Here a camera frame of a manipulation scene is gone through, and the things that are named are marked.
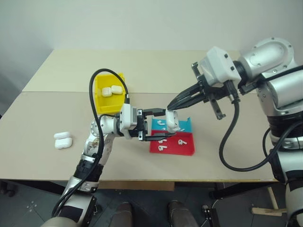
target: white wall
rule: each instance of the white wall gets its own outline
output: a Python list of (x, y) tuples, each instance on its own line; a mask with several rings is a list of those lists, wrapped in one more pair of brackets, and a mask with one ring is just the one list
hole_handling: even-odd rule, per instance
[(0, 114), (52, 49), (246, 50), (271, 36), (303, 63), (302, 0), (0, 0)]

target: yellow tray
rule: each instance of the yellow tray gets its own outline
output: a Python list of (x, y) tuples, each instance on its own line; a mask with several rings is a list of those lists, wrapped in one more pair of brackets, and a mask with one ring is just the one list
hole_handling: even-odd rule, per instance
[[(118, 75), (125, 81), (123, 73)], [(122, 87), (121, 95), (112, 94), (110, 97), (102, 96), (102, 88), (118, 85)], [(121, 81), (112, 74), (100, 74), (95, 77), (95, 103), (98, 114), (115, 114), (121, 110), (125, 99), (125, 89)]]

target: red tray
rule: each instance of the red tray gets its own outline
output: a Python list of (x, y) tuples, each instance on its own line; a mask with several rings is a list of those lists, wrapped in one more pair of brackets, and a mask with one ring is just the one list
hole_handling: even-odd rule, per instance
[[(163, 133), (167, 131), (163, 130), (152, 130), (151, 135), (155, 133)], [(169, 137), (166, 139), (167, 141), (163, 141), (159, 143), (159, 141), (151, 141), (150, 143), (150, 152), (151, 153), (161, 153), (161, 154), (171, 154), (171, 155), (187, 155), (191, 156), (195, 152), (194, 145), (194, 137), (190, 132), (182, 132), (178, 131), (176, 135)], [(178, 144), (178, 140), (183, 140), (187, 144)], [(163, 148), (163, 151), (159, 151), (159, 146), (167, 146), (167, 148)]]

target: shoe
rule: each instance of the shoe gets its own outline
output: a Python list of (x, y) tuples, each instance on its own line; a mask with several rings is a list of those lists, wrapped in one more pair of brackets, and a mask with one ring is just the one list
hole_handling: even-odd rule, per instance
[(133, 225), (133, 208), (130, 203), (124, 202), (113, 214), (109, 227), (133, 227)]
[(179, 201), (168, 204), (168, 215), (171, 227), (199, 227), (189, 209)]

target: wooden table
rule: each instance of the wooden table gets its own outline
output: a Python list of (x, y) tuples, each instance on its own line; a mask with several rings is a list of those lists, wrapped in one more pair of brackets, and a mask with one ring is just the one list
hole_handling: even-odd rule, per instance
[[(123, 72), (132, 105), (165, 108), (178, 92), (196, 83), (190, 64), (204, 55), (202, 51), (53, 51), (0, 120), (0, 178), (69, 179), (93, 119), (88, 82), (96, 69), (106, 67)], [(238, 54), (230, 55), (236, 59)], [(198, 103), (178, 112), (180, 120), (192, 118), (196, 152), (191, 157), (151, 154), (148, 142), (116, 138), (101, 176), (102, 181), (110, 182), (109, 186), (104, 183), (104, 187), (115, 187), (112, 181), (145, 181), (150, 185), (179, 181), (273, 181), (269, 164), (241, 173), (220, 162), (219, 144), (231, 122), (233, 106), (228, 98), (220, 100), (219, 105), (227, 115), (221, 121), (216, 119), (209, 103)], [(261, 161), (261, 141), (267, 128), (256, 94), (241, 96), (239, 121), (224, 150), (227, 162), (248, 167)], [(53, 134), (61, 131), (72, 133), (73, 145), (57, 150)]]

